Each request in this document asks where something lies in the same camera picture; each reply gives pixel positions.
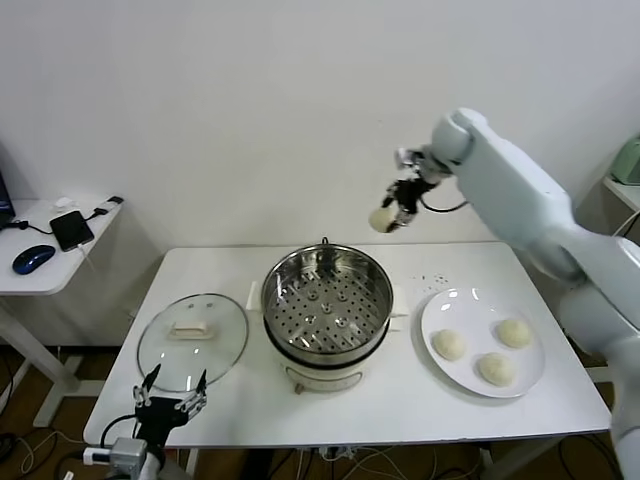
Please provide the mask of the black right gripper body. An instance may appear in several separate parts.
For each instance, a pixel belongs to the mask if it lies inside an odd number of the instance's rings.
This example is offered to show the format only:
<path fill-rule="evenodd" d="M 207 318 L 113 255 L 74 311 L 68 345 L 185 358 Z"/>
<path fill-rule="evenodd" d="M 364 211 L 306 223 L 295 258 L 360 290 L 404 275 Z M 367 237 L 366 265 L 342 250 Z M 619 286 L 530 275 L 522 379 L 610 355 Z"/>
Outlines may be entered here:
<path fill-rule="evenodd" d="M 421 178 L 399 179 L 394 183 L 394 196 L 401 211 L 417 211 L 423 194 L 429 192 L 432 185 Z"/>

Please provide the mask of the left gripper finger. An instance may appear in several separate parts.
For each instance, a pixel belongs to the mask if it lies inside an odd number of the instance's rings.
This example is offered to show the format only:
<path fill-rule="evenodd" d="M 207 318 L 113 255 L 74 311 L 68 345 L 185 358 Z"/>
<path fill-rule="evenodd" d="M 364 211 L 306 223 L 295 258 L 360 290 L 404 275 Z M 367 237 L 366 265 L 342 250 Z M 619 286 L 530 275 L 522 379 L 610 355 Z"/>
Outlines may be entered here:
<path fill-rule="evenodd" d="M 195 391 L 180 403 L 180 411 L 189 418 L 196 416 L 207 403 L 207 370 L 204 370 L 197 383 Z"/>
<path fill-rule="evenodd" d="M 136 405 L 150 405 L 150 390 L 157 379 L 161 365 L 157 364 L 153 370 L 144 376 L 144 379 L 140 385 L 133 387 L 133 398 Z"/>

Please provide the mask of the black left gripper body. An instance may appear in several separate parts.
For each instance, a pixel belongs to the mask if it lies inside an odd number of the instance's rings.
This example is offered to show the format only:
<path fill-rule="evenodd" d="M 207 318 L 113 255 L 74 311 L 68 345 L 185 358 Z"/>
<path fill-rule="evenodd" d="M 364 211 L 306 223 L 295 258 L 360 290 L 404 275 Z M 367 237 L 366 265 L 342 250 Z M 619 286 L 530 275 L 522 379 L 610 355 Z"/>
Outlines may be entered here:
<path fill-rule="evenodd" d="M 136 438 L 148 445 L 164 447 L 171 431 L 188 423 L 188 414 L 176 409 L 179 403 L 179 399 L 152 397 L 149 405 L 137 407 L 139 428 Z"/>

